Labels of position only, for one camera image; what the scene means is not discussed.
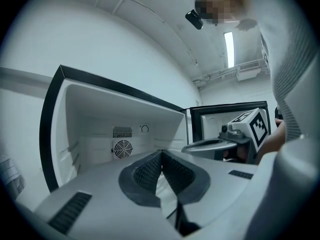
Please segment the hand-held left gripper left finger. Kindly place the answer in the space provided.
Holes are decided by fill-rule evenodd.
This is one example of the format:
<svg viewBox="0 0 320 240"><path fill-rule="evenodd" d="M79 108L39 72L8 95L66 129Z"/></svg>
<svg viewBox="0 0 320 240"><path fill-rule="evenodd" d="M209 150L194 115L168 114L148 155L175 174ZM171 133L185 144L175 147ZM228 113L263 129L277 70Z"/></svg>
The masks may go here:
<svg viewBox="0 0 320 240"><path fill-rule="evenodd" d="M156 196L162 152L96 165L53 191L35 213L72 240L180 240Z"/></svg>

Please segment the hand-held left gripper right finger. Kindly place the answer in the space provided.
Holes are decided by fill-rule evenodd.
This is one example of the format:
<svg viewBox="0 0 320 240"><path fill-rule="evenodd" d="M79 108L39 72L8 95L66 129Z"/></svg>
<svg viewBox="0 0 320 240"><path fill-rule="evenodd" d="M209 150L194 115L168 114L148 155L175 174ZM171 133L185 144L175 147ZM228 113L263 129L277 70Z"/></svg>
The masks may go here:
<svg viewBox="0 0 320 240"><path fill-rule="evenodd" d="M162 172L177 199L167 216L181 234L204 228L244 191L257 166L162 152Z"/></svg>

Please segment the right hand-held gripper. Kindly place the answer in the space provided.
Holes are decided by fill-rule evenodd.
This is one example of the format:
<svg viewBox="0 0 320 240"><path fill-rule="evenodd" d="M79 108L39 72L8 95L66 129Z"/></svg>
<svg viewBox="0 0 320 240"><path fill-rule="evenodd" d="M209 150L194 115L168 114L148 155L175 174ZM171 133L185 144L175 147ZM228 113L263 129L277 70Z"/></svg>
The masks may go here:
<svg viewBox="0 0 320 240"><path fill-rule="evenodd" d="M222 161L224 152L245 147L246 163L255 163L257 153L269 135L267 114L264 109L255 108L240 114L221 127L220 138L196 141L181 149L182 153L199 158Z"/></svg>

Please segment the person's right hand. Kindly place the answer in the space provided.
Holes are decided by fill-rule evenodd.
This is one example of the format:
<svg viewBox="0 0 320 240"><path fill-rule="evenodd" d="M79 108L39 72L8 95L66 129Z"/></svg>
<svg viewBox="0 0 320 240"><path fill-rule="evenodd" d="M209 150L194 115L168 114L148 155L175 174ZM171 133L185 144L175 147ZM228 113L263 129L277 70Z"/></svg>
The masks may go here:
<svg viewBox="0 0 320 240"><path fill-rule="evenodd" d="M248 149L244 145L233 147L223 151L223 158L226 160L233 159L240 163L245 163L248 156Z"/></svg>

